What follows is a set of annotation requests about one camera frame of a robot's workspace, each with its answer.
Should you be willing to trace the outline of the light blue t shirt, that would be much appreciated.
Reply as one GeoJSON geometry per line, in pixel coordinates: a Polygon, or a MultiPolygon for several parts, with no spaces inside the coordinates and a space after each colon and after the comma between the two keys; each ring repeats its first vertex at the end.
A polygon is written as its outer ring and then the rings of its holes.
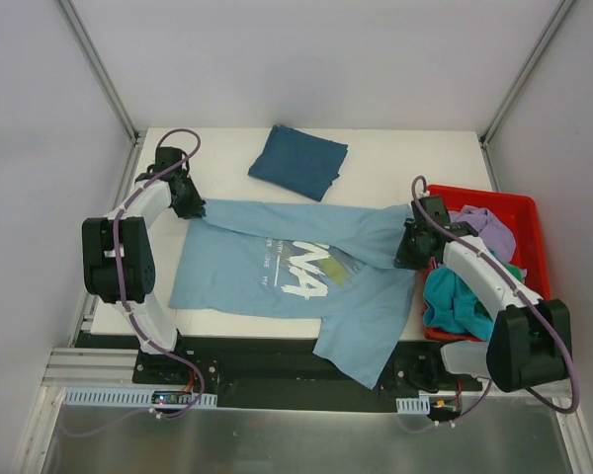
{"type": "Polygon", "coordinates": [[[408,320],[415,273],[395,267],[407,205],[212,199],[188,226],[169,305],[318,319],[313,352],[374,388],[408,320]]]}

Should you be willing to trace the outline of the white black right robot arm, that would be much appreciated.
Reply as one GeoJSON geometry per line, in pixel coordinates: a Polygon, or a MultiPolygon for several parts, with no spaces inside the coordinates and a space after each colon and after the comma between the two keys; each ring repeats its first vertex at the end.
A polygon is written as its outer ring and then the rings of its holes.
{"type": "Polygon", "coordinates": [[[512,276],[467,223],[453,223],[439,196],[415,197],[394,264],[419,271],[431,262],[455,273],[494,322],[485,371],[503,392],[567,380],[579,382],[571,355],[570,314],[560,300],[544,300],[512,276]]]}

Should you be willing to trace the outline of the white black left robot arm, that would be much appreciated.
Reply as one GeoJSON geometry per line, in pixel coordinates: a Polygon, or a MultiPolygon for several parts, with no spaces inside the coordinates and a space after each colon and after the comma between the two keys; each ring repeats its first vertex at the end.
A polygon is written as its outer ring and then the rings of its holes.
{"type": "Polygon", "coordinates": [[[206,215],[189,161],[180,148],[158,147],[128,197],[105,216],[85,219],[81,227],[87,291],[125,316],[141,350],[159,356],[154,370],[169,384],[182,382],[190,363],[175,351],[179,331],[155,295],[157,273],[148,231],[167,210],[185,220],[206,215]]]}

